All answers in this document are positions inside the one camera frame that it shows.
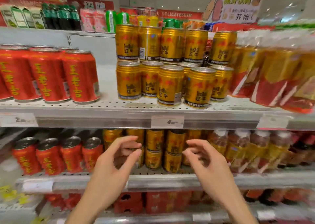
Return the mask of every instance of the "price tag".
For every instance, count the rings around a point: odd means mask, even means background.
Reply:
[[[276,218],[274,210],[257,211],[257,216],[260,221],[271,221]]]
[[[25,193],[52,193],[53,180],[26,181],[23,183],[22,191]]]
[[[267,115],[263,114],[257,124],[257,128],[261,130],[285,130],[292,116],[288,115]]]
[[[0,127],[38,127],[33,113],[0,113]]]
[[[211,215],[210,213],[193,214],[192,221],[209,223],[211,221]]]
[[[183,127],[183,115],[153,115],[151,117],[151,129],[182,129]]]

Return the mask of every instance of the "red can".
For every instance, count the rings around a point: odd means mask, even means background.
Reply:
[[[13,148],[12,154],[25,175],[32,175],[41,171],[35,152],[37,143],[38,140],[34,137],[26,137],[18,140]]]
[[[56,138],[43,140],[36,150],[36,156],[45,174],[58,175],[65,170]]]
[[[9,92],[8,88],[6,87],[2,76],[0,76],[0,101],[10,99],[10,98],[12,98],[12,95]]]
[[[103,145],[100,138],[89,138],[82,147],[82,153],[86,168],[89,172],[92,172],[98,157],[103,153]]]
[[[65,78],[60,50],[53,48],[33,49],[29,63],[37,80],[41,95],[48,103],[70,99],[69,86]]]
[[[81,150],[81,139],[78,136],[67,138],[63,144],[61,153],[67,170],[70,173],[81,172],[83,166],[83,157]]]
[[[89,104],[100,99],[96,61],[90,51],[66,51],[63,67],[75,103]]]
[[[17,101],[41,98],[36,80],[26,58],[26,47],[0,47],[1,75]]]

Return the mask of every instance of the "pink can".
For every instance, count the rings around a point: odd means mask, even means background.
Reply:
[[[94,31],[93,10],[81,9],[80,15],[81,15],[82,23],[83,23],[83,31],[95,32]]]
[[[102,10],[96,10],[93,13],[94,29],[97,33],[107,32],[106,25],[106,12]]]

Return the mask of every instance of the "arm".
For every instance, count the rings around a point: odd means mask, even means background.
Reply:
[[[132,152],[128,148],[140,148],[137,136],[125,136],[116,139],[97,159],[91,179],[80,202],[69,215],[66,224],[93,223],[98,214],[108,208],[123,191],[132,167],[139,159],[141,150]],[[123,166],[117,170],[115,158],[128,156]]]
[[[189,160],[201,186],[224,208],[234,224],[258,224],[234,182],[226,159],[206,140],[187,140],[189,148],[183,154]],[[199,158],[209,162],[204,167]]]

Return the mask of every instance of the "yellow can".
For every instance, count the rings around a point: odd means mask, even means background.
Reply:
[[[158,169],[162,164],[163,151],[151,151],[146,147],[145,164],[148,169]]]
[[[141,60],[159,60],[161,30],[158,27],[139,27],[139,55]]]
[[[158,17],[149,16],[147,20],[148,26],[158,27]]]
[[[144,129],[126,129],[126,134],[138,136],[136,142],[144,146]]]
[[[164,130],[150,129],[146,131],[146,147],[152,151],[162,150],[164,144]]]
[[[163,168],[167,172],[177,173],[180,169],[182,154],[171,154],[167,151],[164,153]]]
[[[184,30],[164,28],[161,36],[160,60],[179,62],[183,54]]]
[[[208,42],[208,31],[190,29],[186,31],[185,62],[202,63]]]
[[[216,70],[211,100],[225,101],[234,69],[223,65],[212,65],[210,68]]]
[[[181,95],[184,97],[188,73],[189,73],[191,68],[200,67],[201,63],[185,63],[185,62],[183,62],[183,63],[178,63],[178,65],[184,68],[183,89],[181,91]]]
[[[141,70],[139,62],[121,61],[116,67],[118,98],[136,100],[141,97]]]
[[[145,97],[157,96],[158,71],[162,65],[158,61],[141,62],[141,91]]]
[[[138,59],[138,27],[132,24],[116,25],[116,53],[118,59]]]
[[[228,64],[236,44],[236,38],[236,32],[216,32],[209,54],[209,63],[219,65]]]
[[[168,130],[165,150],[172,154],[181,154],[186,140],[185,130]]]
[[[141,155],[138,162],[136,162],[137,168],[141,168],[144,165],[144,146],[141,147]]]
[[[103,140],[105,150],[115,141],[123,136],[123,129],[103,129]]]
[[[139,15],[138,16],[138,26],[147,26],[147,19],[146,15]]]
[[[194,108],[209,106],[215,73],[216,71],[211,68],[191,68],[185,87],[184,104]]]
[[[160,67],[157,83],[157,102],[165,106],[181,103],[184,68],[176,65]]]

